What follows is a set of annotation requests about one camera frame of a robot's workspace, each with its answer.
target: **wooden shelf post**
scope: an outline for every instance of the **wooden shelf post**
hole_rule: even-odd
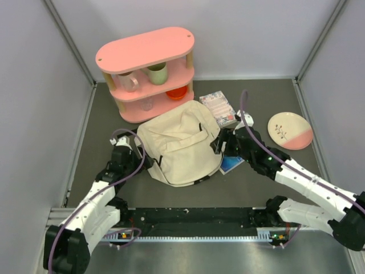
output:
[[[115,83],[114,83],[114,80],[113,80],[112,75],[110,75],[108,73],[105,73],[104,71],[102,71],[102,73],[103,73],[103,76],[104,76],[105,81],[107,82],[107,85],[108,85],[109,90],[110,91],[115,91],[116,90],[116,86],[115,86]]]
[[[115,91],[116,90],[116,86],[115,86],[115,83],[114,83],[114,80],[113,80],[113,77],[111,74],[108,74],[108,73],[105,73],[104,71],[102,71],[103,73],[103,76],[104,76],[104,79],[105,81],[107,82],[107,85],[108,85],[108,88],[110,91]],[[121,102],[121,101],[118,101],[116,99],[115,100],[115,103],[116,105],[118,106],[118,109],[120,112],[124,112],[125,111],[125,106],[124,104]]]
[[[193,50],[186,55],[186,68],[192,69],[194,67]],[[193,91],[193,81],[188,84],[188,92]]]
[[[125,106],[124,106],[123,102],[118,101],[115,98],[114,98],[114,101],[115,101],[116,105],[118,106],[119,111],[123,113],[125,111]]]
[[[193,50],[186,55],[186,68],[192,69],[194,66]]]
[[[193,91],[193,81],[188,83],[188,92],[192,92],[192,91]]]

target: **plant pattern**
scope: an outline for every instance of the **plant pattern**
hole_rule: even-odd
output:
[[[286,132],[284,132],[284,129],[282,128],[282,125],[275,125],[275,131],[277,131],[278,133],[277,134],[280,134],[281,135],[281,137],[280,137],[280,139],[285,139],[285,140],[287,140],[286,139],[286,137],[285,137],[285,135],[286,135]]]

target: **white wall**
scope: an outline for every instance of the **white wall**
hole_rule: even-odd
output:
[[[365,1],[350,0],[306,74],[303,93],[333,182],[365,191]]]
[[[0,272],[31,273],[91,88],[42,1],[2,1],[0,37]]]
[[[97,80],[102,45],[166,26],[193,32],[197,79],[296,76],[337,1],[53,0]]]

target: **green cup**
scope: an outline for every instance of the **green cup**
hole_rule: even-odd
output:
[[[156,65],[149,66],[141,69],[149,78],[152,84],[164,84],[167,81],[167,65],[166,62],[159,63]]]

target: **glass cup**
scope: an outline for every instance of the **glass cup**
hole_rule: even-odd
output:
[[[144,111],[151,110],[153,108],[153,98],[147,97],[145,99],[141,99],[140,105],[141,105],[142,110],[144,110]]]

